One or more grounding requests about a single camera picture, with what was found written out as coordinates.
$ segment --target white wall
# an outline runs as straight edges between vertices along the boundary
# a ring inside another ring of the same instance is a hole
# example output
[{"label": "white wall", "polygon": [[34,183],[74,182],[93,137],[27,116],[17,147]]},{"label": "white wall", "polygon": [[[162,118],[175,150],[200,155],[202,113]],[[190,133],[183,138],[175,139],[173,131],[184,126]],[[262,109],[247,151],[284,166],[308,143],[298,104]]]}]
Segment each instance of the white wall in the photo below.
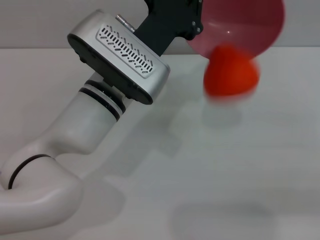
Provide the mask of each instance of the white wall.
[{"label": "white wall", "polygon": [[[287,21],[275,45],[319,46],[320,0],[284,1]],[[136,27],[147,15],[143,0],[0,0],[0,48],[69,47],[68,32],[99,8],[123,15]],[[183,39],[177,39],[168,52],[192,50]]]}]

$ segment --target black ring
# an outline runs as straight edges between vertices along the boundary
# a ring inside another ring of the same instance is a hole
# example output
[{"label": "black ring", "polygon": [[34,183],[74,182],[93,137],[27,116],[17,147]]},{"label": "black ring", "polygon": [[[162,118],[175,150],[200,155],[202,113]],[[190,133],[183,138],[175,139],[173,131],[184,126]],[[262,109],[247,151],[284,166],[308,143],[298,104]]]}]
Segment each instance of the black ring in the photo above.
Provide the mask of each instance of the black ring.
[{"label": "black ring", "polygon": [[117,110],[114,109],[113,106],[111,106],[106,100],[104,100],[102,97],[100,97],[98,94],[95,94],[93,91],[87,89],[87,88],[81,88],[79,90],[79,92],[84,93],[88,96],[90,96],[91,98],[93,98],[94,100],[96,100],[98,103],[100,103],[101,105],[103,105],[106,109],[108,109],[108,111],[110,113],[112,113],[112,115],[115,117],[116,121],[118,121],[120,119],[120,115],[117,112]]},{"label": "black ring", "polygon": [[14,170],[14,172],[12,173],[10,180],[9,180],[9,184],[8,184],[8,189],[12,189],[12,186],[14,184],[14,181],[18,175],[18,173],[28,164],[31,163],[33,160],[39,159],[39,158],[43,158],[43,157],[49,157],[51,158],[49,155],[46,154],[38,154],[38,155],[34,155],[32,157],[29,157],[27,160],[25,160],[24,162],[22,162],[17,168],[16,170]]},{"label": "black ring", "polygon": [[114,101],[115,104],[118,105],[118,107],[121,109],[122,113],[124,114],[126,111],[126,106],[124,103],[110,90],[108,90],[106,87],[102,85],[101,82],[93,81],[93,80],[88,80],[85,82],[85,84],[91,85],[98,89],[100,92],[104,93],[107,95],[112,101]]}]

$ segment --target robotic arm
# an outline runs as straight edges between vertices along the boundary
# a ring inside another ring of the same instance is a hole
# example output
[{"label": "robotic arm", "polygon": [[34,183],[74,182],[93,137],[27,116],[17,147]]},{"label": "robotic arm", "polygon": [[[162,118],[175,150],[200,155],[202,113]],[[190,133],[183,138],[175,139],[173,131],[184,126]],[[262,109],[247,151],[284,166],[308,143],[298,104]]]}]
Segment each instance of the robotic arm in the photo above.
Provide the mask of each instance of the robotic arm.
[{"label": "robotic arm", "polygon": [[92,153],[132,100],[152,104],[170,73],[160,55],[175,37],[191,40],[201,33],[202,0],[146,3],[149,16],[137,30],[97,10],[68,35],[96,73],[41,136],[0,168],[0,235],[50,227],[77,211],[81,180],[55,158]]}]

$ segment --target red object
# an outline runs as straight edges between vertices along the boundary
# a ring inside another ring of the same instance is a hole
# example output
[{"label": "red object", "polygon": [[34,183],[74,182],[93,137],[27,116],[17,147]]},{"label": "red object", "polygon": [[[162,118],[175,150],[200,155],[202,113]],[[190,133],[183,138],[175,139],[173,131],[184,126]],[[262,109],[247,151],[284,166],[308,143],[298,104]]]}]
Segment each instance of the red object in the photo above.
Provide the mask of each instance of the red object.
[{"label": "red object", "polygon": [[204,74],[207,95],[233,97],[254,91],[260,74],[252,57],[231,45],[216,47]]},{"label": "red object", "polygon": [[228,43],[255,57],[281,33],[285,7],[282,0],[203,0],[201,21],[203,32],[188,42],[198,54],[209,58]]}]

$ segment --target white surface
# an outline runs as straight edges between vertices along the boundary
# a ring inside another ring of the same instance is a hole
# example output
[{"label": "white surface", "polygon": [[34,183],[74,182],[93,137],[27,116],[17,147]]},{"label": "white surface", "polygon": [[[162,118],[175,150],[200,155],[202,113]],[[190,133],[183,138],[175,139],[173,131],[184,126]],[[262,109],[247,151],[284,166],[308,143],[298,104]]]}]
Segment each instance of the white surface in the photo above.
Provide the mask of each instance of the white surface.
[{"label": "white surface", "polygon": [[[320,1],[284,2],[287,21],[276,45],[319,46]],[[0,48],[69,48],[67,34],[96,9],[121,14],[135,27],[148,10],[143,0],[0,0]],[[167,52],[193,53],[181,38]]]},{"label": "white surface", "polygon": [[[253,98],[203,98],[207,60],[164,56],[152,106],[132,104],[90,156],[79,211],[1,240],[318,240],[320,48],[271,48]],[[72,50],[0,51],[0,159],[41,133],[92,74]]]}]

